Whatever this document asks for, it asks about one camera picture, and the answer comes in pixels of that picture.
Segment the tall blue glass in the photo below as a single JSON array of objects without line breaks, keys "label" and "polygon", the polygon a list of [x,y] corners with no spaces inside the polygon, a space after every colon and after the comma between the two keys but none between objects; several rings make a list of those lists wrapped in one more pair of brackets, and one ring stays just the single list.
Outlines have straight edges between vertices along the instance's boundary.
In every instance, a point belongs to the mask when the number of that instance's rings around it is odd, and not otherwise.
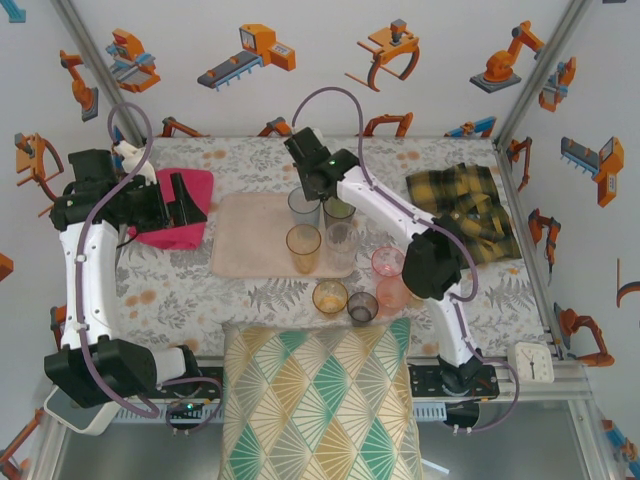
[{"label": "tall blue glass", "polygon": [[302,187],[297,187],[289,193],[287,204],[296,225],[319,226],[321,202],[307,200]]}]

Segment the tall dark olive glass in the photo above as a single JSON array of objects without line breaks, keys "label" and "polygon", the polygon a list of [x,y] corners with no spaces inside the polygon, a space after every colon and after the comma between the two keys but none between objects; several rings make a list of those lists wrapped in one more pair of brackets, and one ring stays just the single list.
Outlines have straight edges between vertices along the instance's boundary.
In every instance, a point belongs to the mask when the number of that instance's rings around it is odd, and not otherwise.
[{"label": "tall dark olive glass", "polygon": [[322,208],[326,229],[337,223],[351,224],[356,212],[356,208],[353,205],[333,197],[325,200]]}]

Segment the tall clear glass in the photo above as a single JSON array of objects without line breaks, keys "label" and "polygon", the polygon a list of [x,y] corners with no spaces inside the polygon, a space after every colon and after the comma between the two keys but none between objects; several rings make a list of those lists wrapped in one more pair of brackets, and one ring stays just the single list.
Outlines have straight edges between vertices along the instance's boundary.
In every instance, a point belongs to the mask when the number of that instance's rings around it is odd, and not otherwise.
[{"label": "tall clear glass", "polygon": [[359,246],[357,229],[351,223],[335,223],[326,230],[325,240],[329,266],[343,276],[349,275]]}]

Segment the tall amber glass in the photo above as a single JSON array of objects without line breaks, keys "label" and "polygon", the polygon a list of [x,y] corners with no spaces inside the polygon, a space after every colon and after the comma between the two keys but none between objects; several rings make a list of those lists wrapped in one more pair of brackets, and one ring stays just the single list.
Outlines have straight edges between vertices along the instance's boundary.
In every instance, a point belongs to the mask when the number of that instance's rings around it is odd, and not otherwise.
[{"label": "tall amber glass", "polygon": [[302,275],[311,274],[317,268],[321,245],[321,234],[313,225],[295,225],[287,232],[286,246],[296,271]]}]

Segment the tall pink glass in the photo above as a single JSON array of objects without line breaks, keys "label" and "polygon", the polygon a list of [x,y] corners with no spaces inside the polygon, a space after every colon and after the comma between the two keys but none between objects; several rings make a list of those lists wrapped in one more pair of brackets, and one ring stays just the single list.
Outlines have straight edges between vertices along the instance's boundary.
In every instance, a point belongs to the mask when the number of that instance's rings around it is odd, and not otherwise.
[{"label": "tall pink glass", "polygon": [[394,278],[401,275],[405,256],[397,248],[383,246],[374,251],[371,256],[372,274],[376,281]]}]

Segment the wide short amber glass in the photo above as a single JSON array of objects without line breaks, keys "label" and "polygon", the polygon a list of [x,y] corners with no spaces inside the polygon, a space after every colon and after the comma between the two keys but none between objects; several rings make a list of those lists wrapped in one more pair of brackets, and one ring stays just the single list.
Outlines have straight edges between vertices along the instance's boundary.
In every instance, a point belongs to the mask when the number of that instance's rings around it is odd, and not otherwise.
[{"label": "wide short amber glass", "polygon": [[347,305],[349,295],[346,287],[337,280],[324,280],[316,285],[312,301],[324,315],[335,315]]}]

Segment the short grey smoke glass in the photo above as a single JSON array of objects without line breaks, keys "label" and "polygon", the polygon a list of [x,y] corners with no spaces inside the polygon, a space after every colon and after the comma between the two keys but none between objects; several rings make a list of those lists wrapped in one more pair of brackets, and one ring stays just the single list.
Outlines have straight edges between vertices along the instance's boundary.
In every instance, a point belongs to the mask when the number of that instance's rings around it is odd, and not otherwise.
[{"label": "short grey smoke glass", "polygon": [[347,312],[355,327],[369,325],[378,315],[379,304],[376,297],[367,292],[356,292],[347,301]]}]

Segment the pink rectangular tray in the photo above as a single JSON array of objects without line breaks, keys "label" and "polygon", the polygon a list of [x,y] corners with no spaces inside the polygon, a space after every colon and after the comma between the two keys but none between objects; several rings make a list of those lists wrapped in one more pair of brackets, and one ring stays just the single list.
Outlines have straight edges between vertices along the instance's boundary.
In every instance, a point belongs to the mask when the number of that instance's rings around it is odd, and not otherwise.
[{"label": "pink rectangular tray", "polygon": [[294,227],[286,193],[225,196],[214,222],[211,271],[236,279],[302,278],[286,246]]}]

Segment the folded pink cloth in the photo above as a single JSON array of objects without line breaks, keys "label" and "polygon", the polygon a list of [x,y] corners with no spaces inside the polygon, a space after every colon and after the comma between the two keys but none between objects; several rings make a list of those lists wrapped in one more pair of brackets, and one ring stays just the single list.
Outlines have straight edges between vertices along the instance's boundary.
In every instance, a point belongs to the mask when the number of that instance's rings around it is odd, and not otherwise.
[{"label": "folded pink cloth", "polygon": [[[214,188],[214,176],[211,172],[196,169],[166,168],[158,170],[156,177],[164,204],[174,200],[170,175],[181,173],[189,194],[198,207],[208,215],[209,204]],[[128,234],[138,242],[163,250],[195,250],[203,239],[206,221],[188,221],[185,226],[173,226],[169,215],[169,226],[160,230],[140,232],[129,227]]]}]

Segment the yellow black plaid shirt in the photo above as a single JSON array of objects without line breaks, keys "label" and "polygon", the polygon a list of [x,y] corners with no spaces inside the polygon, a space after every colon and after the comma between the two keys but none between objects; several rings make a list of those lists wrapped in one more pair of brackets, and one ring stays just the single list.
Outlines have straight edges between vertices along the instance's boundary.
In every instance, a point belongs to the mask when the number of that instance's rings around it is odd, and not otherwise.
[{"label": "yellow black plaid shirt", "polygon": [[488,167],[459,163],[409,175],[406,184],[415,206],[455,221],[476,264],[521,257],[509,214]]}]

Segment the teal yellow patterned cushion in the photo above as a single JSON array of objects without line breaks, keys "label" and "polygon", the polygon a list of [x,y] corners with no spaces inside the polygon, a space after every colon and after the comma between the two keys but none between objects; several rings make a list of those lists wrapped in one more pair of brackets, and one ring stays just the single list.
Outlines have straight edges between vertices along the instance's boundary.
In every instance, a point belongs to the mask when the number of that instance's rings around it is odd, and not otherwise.
[{"label": "teal yellow patterned cushion", "polygon": [[217,480],[424,480],[408,319],[223,330]]}]

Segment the white square clock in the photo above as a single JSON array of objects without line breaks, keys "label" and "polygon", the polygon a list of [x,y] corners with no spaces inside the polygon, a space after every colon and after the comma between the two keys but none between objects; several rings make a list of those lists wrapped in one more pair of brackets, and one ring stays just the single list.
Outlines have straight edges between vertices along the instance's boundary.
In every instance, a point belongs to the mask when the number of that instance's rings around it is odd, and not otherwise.
[{"label": "white square clock", "polygon": [[[521,384],[551,384],[555,380],[551,352],[546,345],[517,342],[508,348],[507,359]],[[509,374],[512,382],[515,375]]]}]

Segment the aluminium frame post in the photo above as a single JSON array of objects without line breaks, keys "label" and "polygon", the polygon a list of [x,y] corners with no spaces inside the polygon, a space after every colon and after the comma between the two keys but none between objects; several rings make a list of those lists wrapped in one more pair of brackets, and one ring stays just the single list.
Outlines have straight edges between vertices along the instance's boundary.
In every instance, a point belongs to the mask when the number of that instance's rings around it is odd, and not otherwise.
[{"label": "aluminium frame post", "polygon": [[506,117],[501,130],[494,141],[497,150],[505,150],[517,127],[526,116],[529,107],[537,98],[551,69],[556,65],[559,55],[568,44],[575,30],[588,12],[594,0],[570,0],[560,17],[549,41],[543,47],[531,75],[524,83],[515,105]]},{"label": "aluminium frame post", "polygon": [[[103,60],[96,43],[86,27],[72,0],[50,0],[58,17],[63,23],[85,63],[89,66],[98,84],[101,95],[111,105],[124,101],[115,80],[112,78],[106,62]],[[148,134],[144,133],[128,110],[120,110],[116,116],[126,138],[136,146],[142,146]]]}]

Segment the aluminium table side rail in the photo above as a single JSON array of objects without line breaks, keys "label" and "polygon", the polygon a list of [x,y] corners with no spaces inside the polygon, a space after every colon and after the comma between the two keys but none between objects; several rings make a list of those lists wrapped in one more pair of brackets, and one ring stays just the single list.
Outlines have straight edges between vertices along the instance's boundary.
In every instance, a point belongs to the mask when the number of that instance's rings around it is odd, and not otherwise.
[{"label": "aluminium table side rail", "polygon": [[508,173],[505,189],[514,209],[515,228],[548,346],[558,360],[567,360],[567,347],[549,292],[561,224],[554,217],[543,215],[538,208],[527,213],[520,198],[530,181],[531,147],[529,136],[522,141],[511,140],[505,149],[497,150],[499,166]]}]

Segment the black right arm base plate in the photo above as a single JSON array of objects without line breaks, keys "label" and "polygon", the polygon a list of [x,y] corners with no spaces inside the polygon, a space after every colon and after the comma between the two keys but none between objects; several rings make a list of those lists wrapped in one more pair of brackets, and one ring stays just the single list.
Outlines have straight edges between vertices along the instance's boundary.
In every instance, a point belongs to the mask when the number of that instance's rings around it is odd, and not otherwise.
[{"label": "black right arm base plate", "polygon": [[409,365],[412,396],[415,398],[443,398],[447,401],[492,400],[500,395],[495,368],[482,365],[468,387],[460,392],[449,389],[440,374],[438,365]]}]

